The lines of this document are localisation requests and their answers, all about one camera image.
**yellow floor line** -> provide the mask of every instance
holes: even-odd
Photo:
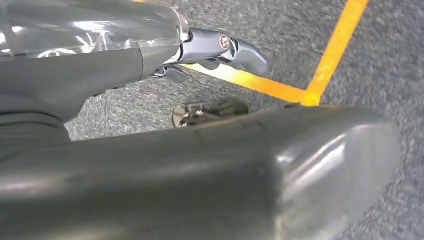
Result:
[[[198,64],[184,67],[292,103],[299,103],[305,93],[305,90],[239,71],[227,65],[221,64],[216,70],[207,70]]]
[[[318,106],[369,0],[348,0],[327,45],[315,75],[302,100],[304,106]]]

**plastic wrap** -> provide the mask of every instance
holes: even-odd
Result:
[[[132,0],[0,0],[0,58],[50,58],[177,46],[188,23],[165,4]]]

